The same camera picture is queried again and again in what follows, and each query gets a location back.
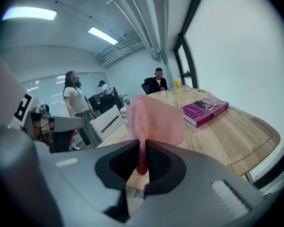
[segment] gray pants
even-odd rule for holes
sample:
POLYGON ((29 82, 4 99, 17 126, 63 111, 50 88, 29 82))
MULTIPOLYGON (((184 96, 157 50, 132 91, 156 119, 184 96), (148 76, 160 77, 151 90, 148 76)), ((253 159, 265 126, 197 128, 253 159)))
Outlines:
MULTIPOLYGON (((75 116, 85 119, 86 124, 82 129, 90 141, 90 146, 92 148, 96 148, 101 143, 101 139, 99 138, 99 136, 97 135, 97 133, 94 131, 94 129, 91 127, 89 123, 89 121, 93 119, 93 116, 91 115, 90 111, 76 113, 75 116)), ((82 132, 79 133, 82 138, 85 137, 84 133, 82 132)))

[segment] ceiling light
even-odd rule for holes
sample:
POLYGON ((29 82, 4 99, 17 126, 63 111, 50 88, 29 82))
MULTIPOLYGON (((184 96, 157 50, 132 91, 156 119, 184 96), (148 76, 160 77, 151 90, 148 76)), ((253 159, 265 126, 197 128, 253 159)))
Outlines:
POLYGON ((55 103, 58 103, 58 102, 60 102, 60 100, 59 100, 59 101, 56 101, 56 102, 53 102, 52 104, 55 104, 55 103))
MULTIPOLYGON (((59 94, 56 94, 56 95, 53 95, 53 96, 58 96, 58 95, 61 95, 61 94, 63 94, 63 93, 59 93, 59 94)), ((53 97, 53 96, 52 96, 52 97, 53 97)))
POLYGON ((31 8, 31 7, 17 7, 10 8, 6 11, 2 20, 15 17, 34 17, 53 20, 57 12, 47 9, 31 8))
POLYGON ((38 89, 38 88, 39 88, 39 86, 30 88, 30 89, 27 90, 27 92, 33 91, 33 90, 38 89))
POLYGON ((104 34, 102 31, 96 29, 95 27, 92 27, 89 30, 89 33, 91 33, 92 35, 98 36, 99 38, 104 39, 107 42, 110 42, 111 44, 118 43, 117 40, 114 40, 112 37, 109 37, 107 34, 104 34))

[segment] desk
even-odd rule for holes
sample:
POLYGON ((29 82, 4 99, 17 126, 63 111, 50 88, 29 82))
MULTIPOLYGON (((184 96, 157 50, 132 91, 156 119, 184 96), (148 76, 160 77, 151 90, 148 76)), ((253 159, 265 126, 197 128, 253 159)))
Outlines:
MULTIPOLYGON (((148 96, 175 107, 183 107, 204 97, 215 98, 210 92, 185 86, 148 96)), ((261 163, 280 142, 280 135, 273 127, 232 106, 199 128, 184 120, 184 131, 184 141, 179 147, 211 156, 240 176, 261 163)), ((118 143, 126 134, 124 126, 101 146, 118 143)), ((148 182, 148 174, 140 176, 135 171, 127 185, 144 189, 148 182)))

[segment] standing woman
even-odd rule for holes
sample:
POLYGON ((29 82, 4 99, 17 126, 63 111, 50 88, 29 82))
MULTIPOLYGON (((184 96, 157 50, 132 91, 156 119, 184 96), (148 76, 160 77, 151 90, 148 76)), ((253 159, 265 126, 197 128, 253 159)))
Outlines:
POLYGON ((92 148, 96 148, 99 144, 95 138, 89 121, 93 119, 92 107, 86 99, 83 91, 80 89, 81 83, 79 82, 79 75, 74 71, 69 71, 65 74, 65 85, 63 90, 63 98, 67 107, 67 111, 71 117, 84 118, 87 122, 82 128, 90 141, 92 148))

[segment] cap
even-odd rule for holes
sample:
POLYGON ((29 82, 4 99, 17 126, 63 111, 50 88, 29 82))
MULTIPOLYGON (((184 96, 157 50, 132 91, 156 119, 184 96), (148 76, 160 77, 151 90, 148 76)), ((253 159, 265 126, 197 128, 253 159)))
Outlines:
POLYGON ((105 81, 100 81, 98 87, 100 87, 100 84, 105 84, 105 81))

